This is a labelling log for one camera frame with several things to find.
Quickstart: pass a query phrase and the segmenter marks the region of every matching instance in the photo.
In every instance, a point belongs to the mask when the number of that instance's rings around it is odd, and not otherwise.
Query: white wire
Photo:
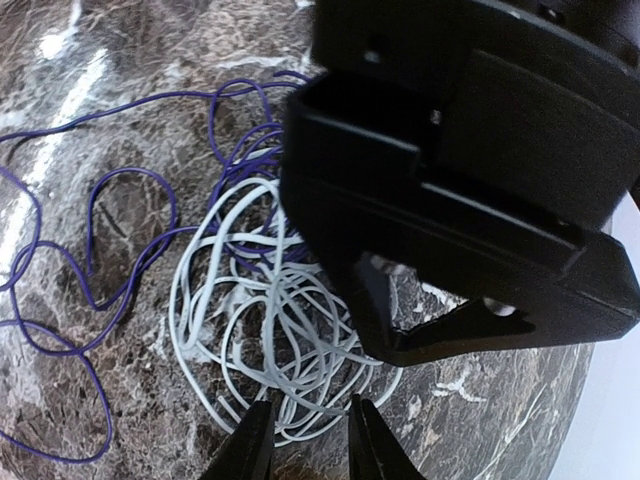
[[[268,232],[263,232],[262,227],[250,232],[232,231],[238,218],[264,195],[270,195],[277,208],[272,228]],[[231,206],[226,215],[221,213],[224,206]],[[207,229],[214,218],[220,226],[216,235],[210,235]],[[247,244],[273,250],[261,256],[237,248]],[[299,236],[286,236],[286,218],[279,206],[277,180],[245,180],[225,192],[208,212],[180,259],[169,298],[169,331],[178,363],[214,421],[231,433],[233,426],[223,418],[222,412],[237,425],[254,400],[268,399],[272,390],[279,390],[283,399],[276,420],[278,446],[310,440],[331,429],[346,415],[350,395],[363,393],[370,387],[376,370],[382,365],[364,356],[356,332],[348,325],[346,305],[317,278],[321,272],[319,265],[285,260],[287,252],[301,244]],[[225,247],[255,265],[261,273],[240,266],[233,256],[224,254]],[[204,282],[197,284],[191,268],[195,255],[204,249],[210,250],[208,269]],[[225,267],[230,274],[221,275]],[[220,316],[212,318],[208,310],[219,300],[219,287],[223,284],[241,286],[250,298],[230,313],[219,339],[220,347],[215,349],[214,341],[209,338],[205,345],[203,339],[207,337],[205,330],[210,337],[210,332],[215,331],[215,322],[220,321]],[[247,311],[256,306],[264,309],[260,338],[262,369],[249,367],[243,360],[243,319]],[[309,315],[311,310],[319,315]],[[319,318],[318,322],[324,322],[331,333],[322,333],[326,328],[318,328],[312,318]],[[284,333],[293,357],[284,365],[276,355],[277,329]],[[227,388],[225,395],[215,395],[214,403],[220,411],[209,401],[185,359],[185,353],[191,354],[194,349],[221,367]],[[242,381],[244,388],[250,382],[259,386],[255,397],[240,391],[234,379],[238,374],[246,377]],[[336,392],[337,375],[341,375],[343,383]],[[396,369],[385,391],[375,400],[376,406],[389,399],[401,375],[402,370]]]

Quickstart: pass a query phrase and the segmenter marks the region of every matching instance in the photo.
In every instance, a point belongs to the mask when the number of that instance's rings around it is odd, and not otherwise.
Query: black plastic bracket
[[[271,480],[274,417],[254,403],[200,480]],[[424,480],[369,400],[352,397],[349,411],[351,480]]]
[[[274,425],[271,403],[255,402],[200,480],[271,480]]]
[[[624,247],[430,163],[439,137],[425,120],[427,104],[344,73],[289,99],[281,201],[349,307],[365,351],[406,366],[612,340],[631,330],[640,319],[640,287]],[[388,278],[373,268],[371,254],[414,267],[421,281],[471,301],[398,330]],[[485,300],[515,312],[496,316]]]
[[[424,480],[370,400],[354,395],[349,412],[351,480]]]

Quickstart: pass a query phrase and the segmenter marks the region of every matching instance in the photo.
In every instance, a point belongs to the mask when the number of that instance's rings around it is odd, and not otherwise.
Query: tangled cable
[[[242,198],[234,199],[238,192],[247,187],[253,188]],[[250,407],[250,402],[238,391],[231,371],[240,372],[260,385],[254,400],[267,399],[269,389],[284,393],[276,420],[276,434],[281,436],[277,445],[285,445],[291,441],[312,439],[334,426],[346,414],[350,394],[362,393],[370,385],[374,369],[382,363],[363,355],[358,336],[348,325],[349,315],[345,304],[316,277],[321,271],[319,265],[286,260],[288,251],[301,245],[302,239],[298,235],[286,236],[286,219],[278,201],[277,187],[277,180],[244,180],[229,189],[211,208],[193,235],[173,277],[169,328],[178,361],[187,379],[211,416],[227,432],[231,433],[233,428],[216,411],[198,385],[184,359],[185,352],[197,348],[218,363],[222,367],[226,386],[245,410]],[[232,232],[232,226],[242,213],[265,195],[271,197],[275,211],[270,216],[273,223],[271,228],[259,226],[249,232]],[[207,236],[209,224],[226,203],[232,203],[233,207],[224,216],[215,235]],[[247,244],[259,245],[262,253],[250,253],[240,248]],[[236,256],[229,257],[229,275],[221,275],[225,248],[236,253]],[[204,283],[194,288],[191,265],[194,256],[202,249],[211,250],[208,271]],[[256,263],[251,265],[253,268],[245,268],[243,274],[243,265],[251,262]],[[212,343],[210,331],[207,335],[202,333],[207,322],[208,307],[215,298],[216,289],[222,284],[235,284],[234,290],[245,289],[248,295],[231,313],[216,353],[202,341],[202,337],[207,337]],[[251,368],[242,359],[241,336],[234,339],[233,335],[240,329],[247,310],[258,305],[264,307],[261,326],[264,358],[262,368]],[[319,313],[316,321],[327,324],[327,335],[321,335],[321,329],[305,312],[305,307],[311,307]],[[277,326],[281,328],[294,357],[292,361],[281,365],[276,359],[274,337]],[[303,351],[305,344],[312,347],[307,352]],[[355,372],[347,375],[345,384],[332,393],[331,388],[335,388],[332,380],[341,369]],[[393,381],[376,401],[378,405],[393,393],[401,373],[400,369],[396,370]],[[224,396],[218,396],[217,400],[235,422],[240,422],[241,415]],[[310,432],[325,415],[332,419]]]
[[[306,77],[289,71],[279,72],[275,76],[289,76],[308,81]],[[266,398],[269,389],[281,390],[284,393],[277,421],[278,433],[282,438],[279,444],[294,440],[306,440],[327,431],[344,415],[345,408],[347,408],[344,399],[348,394],[356,391],[362,392],[367,388],[373,377],[373,369],[379,365],[379,362],[363,356],[357,335],[348,325],[348,313],[344,303],[331,294],[317,278],[317,274],[320,272],[318,265],[304,263],[307,250],[300,237],[288,225],[278,203],[276,167],[277,155],[282,152],[280,145],[282,126],[274,119],[265,90],[282,87],[298,88],[299,84],[281,80],[258,84],[251,80],[238,79],[227,82],[213,93],[162,93],[111,110],[86,115],[59,127],[0,136],[0,143],[4,143],[12,139],[29,139],[57,134],[68,131],[84,122],[113,115],[151,101],[170,97],[197,97],[211,102],[208,124],[209,143],[216,159],[223,167],[220,180],[209,196],[207,217],[200,226],[185,227],[178,226],[178,205],[175,193],[160,175],[137,167],[121,168],[109,172],[96,184],[89,198],[86,271],[83,271],[80,263],[65,248],[54,242],[40,239],[42,207],[37,197],[15,175],[0,166],[0,176],[5,177],[23,191],[30,198],[35,209],[33,237],[13,260],[8,280],[0,284],[0,292],[9,293],[15,315],[13,320],[0,322],[0,328],[18,327],[26,341],[41,354],[53,357],[73,356],[79,358],[87,368],[96,387],[107,425],[106,439],[99,451],[92,456],[81,459],[66,458],[40,451],[2,431],[0,431],[1,437],[30,453],[72,464],[96,461],[107,452],[113,437],[111,414],[104,389],[85,354],[100,345],[111,333],[129,306],[137,280],[166,251],[171,240],[181,233],[191,233],[193,238],[176,269],[171,288],[169,306],[171,339],[178,362],[187,379],[212,418],[223,429],[228,432],[233,431],[233,428],[216,411],[198,386],[195,376],[189,369],[188,361],[185,359],[185,352],[194,348],[220,364],[231,397],[242,408],[247,409],[249,403],[236,388],[232,372],[243,374],[261,386],[256,398]],[[260,96],[266,123],[247,132],[236,144],[231,155],[226,157],[216,141],[215,113],[217,105],[221,99],[252,92],[257,92]],[[256,135],[261,136],[257,140],[253,140]],[[129,279],[115,294],[105,302],[97,303],[88,280],[93,273],[93,205],[105,183],[124,173],[149,176],[165,190],[171,207],[168,230],[154,238],[138,256]],[[222,207],[234,195],[244,192],[249,187],[253,187],[253,189],[246,193],[228,213],[225,213]],[[263,224],[255,226],[249,232],[232,232],[231,227],[235,220],[254,200],[264,195],[271,195],[272,202],[270,213],[264,219]],[[21,315],[15,287],[27,272],[33,256],[39,248],[54,249],[63,254],[77,276],[87,302],[95,311],[105,311],[120,302],[116,313],[107,326],[86,345],[74,345],[49,328],[35,321],[27,321]],[[194,289],[190,280],[193,256],[205,248],[211,248],[209,271],[204,285]],[[220,275],[223,260],[227,262],[230,275]],[[202,334],[207,328],[209,331],[213,331],[213,325],[209,325],[209,323],[221,321],[220,315],[208,316],[207,308],[212,301],[216,300],[214,293],[223,283],[235,283],[235,288],[245,289],[251,298],[245,299],[231,313],[228,320],[222,319],[227,322],[225,333],[221,338],[222,344],[219,353],[214,353],[213,345],[206,344]],[[178,313],[176,309],[180,303],[181,309]],[[243,314],[258,304],[264,306],[264,320],[261,326],[262,353],[264,355],[262,369],[251,368],[243,363],[242,339],[234,338],[234,332],[237,334],[239,326],[242,325],[241,317]],[[305,312],[307,307],[319,312],[322,322],[331,327],[331,333],[327,338],[319,334],[321,328],[317,324],[318,320],[309,318]],[[284,337],[288,340],[294,357],[284,365],[279,365],[274,352],[277,328],[283,332]],[[64,349],[51,350],[43,347],[33,338],[30,332],[33,330],[53,338]],[[303,347],[300,339],[308,345]],[[339,391],[332,391],[331,380],[341,369],[349,366],[348,364],[355,368],[355,373],[349,376],[346,384]],[[400,380],[400,375],[401,370],[397,370],[394,380],[378,400],[378,405],[391,395]],[[217,401],[233,421],[240,421],[240,414],[224,396],[218,395]],[[334,418],[308,433],[319,424],[324,415],[330,415]]]

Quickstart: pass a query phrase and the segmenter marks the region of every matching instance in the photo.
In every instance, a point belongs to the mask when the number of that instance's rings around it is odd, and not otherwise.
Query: marble surface
[[[63,123],[145,95],[211,90],[237,76],[266,80],[282,68],[313,74],[312,2],[305,0],[0,0],[0,133]],[[228,146],[260,121],[251,101],[219,112]],[[166,100],[12,149],[8,166],[43,203],[42,237],[84,258],[86,198],[94,182],[136,165],[165,176],[195,223],[219,175],[206,139],[207,107]],[[107,296],[166,225],[166,196],[135,176],[109,184],[95,208],[94,291]],[[33,229],[29,202],[0,180],[0,275]],[[109,452],[89,466],[55,464],[0,442],[0,479],[196,479],[225,435],[188,387],[165,328],[178,239],[141,281],[135,305],[89,354],[114,415]],[[398,318],[423,320],[447,297],[397,280]],[[39,251],[18,286],[24,315],[83,343],[109,313],[86,307],[60,255]],[[11,318],[0,294],[0,318]],[[95,452],[105,422],[77,360],[36,355],[0,330],[0,426],[36,447]],[[582,389],[589,346],[485,353],[408,369],[381,409],[420,471],[432,480],[546,479]],[[207,372],[221,388],[219,372]],[[346,422],[277,452],[278,479],[347,478]]]

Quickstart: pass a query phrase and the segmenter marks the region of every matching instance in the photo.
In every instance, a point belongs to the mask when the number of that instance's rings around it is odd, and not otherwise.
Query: white wall
[[[640,274],[640,213],[631,197],[613,217]],[[596,345],[578,410],[550,480],[640,480],[640,327]]]

